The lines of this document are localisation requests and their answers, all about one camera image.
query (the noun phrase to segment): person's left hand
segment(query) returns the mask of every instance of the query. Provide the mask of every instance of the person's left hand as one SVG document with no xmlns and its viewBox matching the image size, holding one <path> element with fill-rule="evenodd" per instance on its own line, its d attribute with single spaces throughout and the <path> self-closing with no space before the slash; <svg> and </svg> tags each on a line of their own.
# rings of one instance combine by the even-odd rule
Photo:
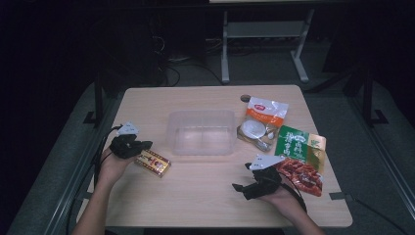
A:
<svg viewBox="0 0 415 235">
<path fill-rule="evenodd" d="M 134 157 L 126 160 L 121 159 L 107 148 L 101 156 L 101 161 L 103 162 L 101 164 L 98 181 L 114 185 L 122 177 L 127 166 L 134 162 L 134 160 Z"/>
</svg>

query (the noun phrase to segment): human arm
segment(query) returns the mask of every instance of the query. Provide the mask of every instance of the human arm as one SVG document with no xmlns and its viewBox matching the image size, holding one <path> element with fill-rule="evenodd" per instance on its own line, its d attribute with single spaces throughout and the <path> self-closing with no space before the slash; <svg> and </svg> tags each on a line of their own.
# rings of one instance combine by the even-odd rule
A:
<svg viewBox="0 0 415 235">
<path fill-rule="evenodd" d="M 101 161 L 101 170 L 94 192 L 73 229 L 72 235 L 105 233 L 107 206 L 111 191 L 134 158 L 124 160 L 117 157 L 110 149 L 106 149 L 101 156 Z"/>
<path fill-rule="evenodd" d="M 292 185 L 285 176 L 282 183 Z M 321 235 L 324 231 L 302 209 L 297 199 L 283 187 L 279 187 L 274 193 L 259 197 L 275 207 L 281 215 L 286 217 L 300 234 Z"/>
</svg>

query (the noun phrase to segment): dark floor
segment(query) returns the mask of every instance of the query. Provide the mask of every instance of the dark floor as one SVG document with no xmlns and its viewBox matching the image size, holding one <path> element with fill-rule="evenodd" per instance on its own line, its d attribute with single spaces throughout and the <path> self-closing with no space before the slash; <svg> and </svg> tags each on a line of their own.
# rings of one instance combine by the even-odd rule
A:
<svg viewBox="0 0 415 235">
<path fill-rule="evenodd" d="M 91 68 L 96 68 L 96 65 L 87 56 L 91 44 L 85 38 L 89 38 L 88 28 L 95 17 L 80 14 L 77 5 L 73 7 L 70 3 L 10 0 L 2 4 L 4 8 L 0 6 L 0 11 L 4 14 L 1 17 L 5 21 L 0 21 L 1 34 L 4 35 L 0 39 L 0 66 L 4 75 L 1 79 L 1 99 L 7 114 L 1 120 L 6 123 L 2 140 L 7 141 L 2 141 L 1 145 L 3 177 L 0 185 L 1 191 L 7 193 L 2 194 L 0 200 L 0 233 L 6 233 L 19 212 L 10 234 L 39 234 L 54 226 L 49 221 L 54 208 L 60 205 L 62 195 L 66 193 L 64 186 L 80 158 L 87 152 L 88 143 L 99 132 L 93 124 L 83 123 L 86 114 L 94 110 L 91 84 L 96 73 Z M 389 17 L 395 21 L 406 20 L 411 13 L 411 8 L 406 6 L 403 3 L 393 4 L 391 12 L 394 14 L 389 13 Z M 413 112 L 408 112 L 415 102 L 412 92 L 415 79 L 412 79 L 410 66 L 414 65 L 415 54 L 410 53 L 413 48 L 405 47 L 410 42 L 410 34 L 402 32 L 410 24 L 411 21 L 403 21 L 393 28 L 394 34 L 400 32 L 396 40 L 391 40 L 392 33 L 380 37 L 385 40 L 376 44 L 385 43 L 378 51 L 386 53 L 386 56 L 372 71 L 377 75 L 372 108 L 382 111 L 389 124 L 367 127 L 360 115 L 362 90 L 358 89 L 352 99 L 343 93 L 349 77 L 318 94 L 304 94 L 319 133 L 329 140 L 327 151 L 343 191 L 386 214 L 409 233 L 415 232 L 414 215 L 408 209 L 413 205 L 408 205 L 410 201 L 408 203 L 405 199 L 413 199 L 413 195 L 411 191 L 402 191 L 402 188 L 415 189 L 412 167 L 415 150 L 411 141 L 415 137 L 411 121 L 415 118 Z M 289 51 L 297 44 L 296 40 L 266 39 L 250 43 L 244 41 L 238 46 L 234 44 L 229 65 L 230 84 L 297 84 L 306 90 L 333 77 L 337 72 L 323 72 L 330 65 L 326 63 L 326 58 L 331 62 L 342 60 L 332 57 L 330 53 L 328 55 L 328 50 L 337 49 L 335 54 L 347 55 L 347 64 L 352 58 L 351 52 L 342 54 L 345 49 L 339 50 L 338 46 L 349 48 L 349 45 L 344 40 L 338 42 L 338 38 L 327 40 L 327 33 L 321 34 L 325 35 L 322 36 L 325 40 L 320 40 L 315 30 L 311 34 L 301 56 L 310 77 L 309 83 L 299 82 L 290 58 Z M 218 51 L 211 52 L 209 50 L 202 57 L 200 49 L 197 53 L 178 50 L 167 54 L 175 61 L 189 55 L 192 60 L 168 63 L 163 67 L 165 76 L 157 76 L 160 80 L 157 85 L 222 85 L 218 81 L 220 54 Z M 119 62 L 109 58 L 106 60 L 117 68 L 111 75 L 125 77 L 125 71 L 119 69 Z M 338 63 L 334 64 L 332 67 L 338 69 Z M 112 96 L 108 99 L 115 103 L 113 109 L 116 110 L 120 98 L 116 92 L 110 93 Z M 398 175 L 391 170 L 391 163 L 398 169 Z M 327 229 L 327 233 L 379 234 L 379 231 L 384 231 L 384 234 L 399 234 L 389 223 L 358 203 L 349 202 L 348 205 L 353 225 L 347 229 Z"/>
</svg>

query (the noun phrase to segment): table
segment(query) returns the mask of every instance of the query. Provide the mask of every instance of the table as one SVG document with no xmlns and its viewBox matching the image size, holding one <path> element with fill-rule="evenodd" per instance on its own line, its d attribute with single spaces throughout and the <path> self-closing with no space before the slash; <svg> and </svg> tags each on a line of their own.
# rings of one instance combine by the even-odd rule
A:
<svg viewBox="0 0 415 235">
<path fill-rule="evenodd" d="M 128 89 L 114 125 L 132 121 L 140 128 L 139 140 L 153 141 L 152 150 L 172 161 L 163 178 L 131 164 L 115 185 L 108 208 L 108 226 L 133 227 L 284 227 L 280 213 L 260 200 L 247 201 L 232 183 L 248 185 L 253 174 L 244 166 L 259 150 L 237 140 L 228 156 L 174 156 L 166 144 L 168 115 L 178 110 L 223 109 L 235 112 L 236 123 L 245 117 L 241 95 L 290 105 L 285 124 L 317 133 L 300 89 L 295 85 L 206 86 Z M 115 137 L 109 137 L 107 146 Z M 324 227 L 347 227 L 352 218 L 345 200 L 331 200 L 341 192 L 326 159 L 322 197 L 302 193 L 308 214 Z"/>
</svg>

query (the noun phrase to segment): clear plastic container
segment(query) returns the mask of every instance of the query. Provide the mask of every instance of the clear plastic container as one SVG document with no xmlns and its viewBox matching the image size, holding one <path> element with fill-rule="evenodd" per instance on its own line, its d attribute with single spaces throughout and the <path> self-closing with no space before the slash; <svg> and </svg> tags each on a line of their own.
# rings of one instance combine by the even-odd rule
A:
<svg viewBox="0 0 415 235">
<path fill-rule="evenodd" d="M 232 111 L 177 111 L 168 117 L 167 143 L 174 155 L 229 155 L 235 142 Z"/>
</svg>

